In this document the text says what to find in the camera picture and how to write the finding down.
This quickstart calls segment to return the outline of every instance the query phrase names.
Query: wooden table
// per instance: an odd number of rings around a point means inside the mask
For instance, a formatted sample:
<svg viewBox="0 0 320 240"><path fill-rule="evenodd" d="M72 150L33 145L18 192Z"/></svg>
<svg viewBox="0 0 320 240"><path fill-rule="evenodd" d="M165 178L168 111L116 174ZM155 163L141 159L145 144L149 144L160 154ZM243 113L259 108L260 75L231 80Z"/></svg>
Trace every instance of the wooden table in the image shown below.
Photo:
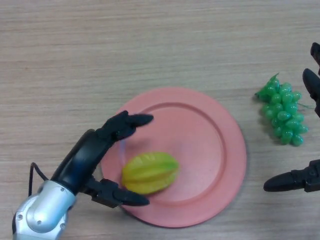
<svg viewBox="0 0 320 240"><path fill-rule="evenodd" d="M80 195L66 240L314 240L320 192L266 193L265 180L320 156L320 120L300 147L264 132L253 94L275 73L303 93L320 41L318 0L2 0L0 232L28 194L29 165L50 176L78 138L144 91L201 91L236 118L247 145L243 187L217 217L185 229L145 225ZM36 187L42 182L35 179Z"/></svg>

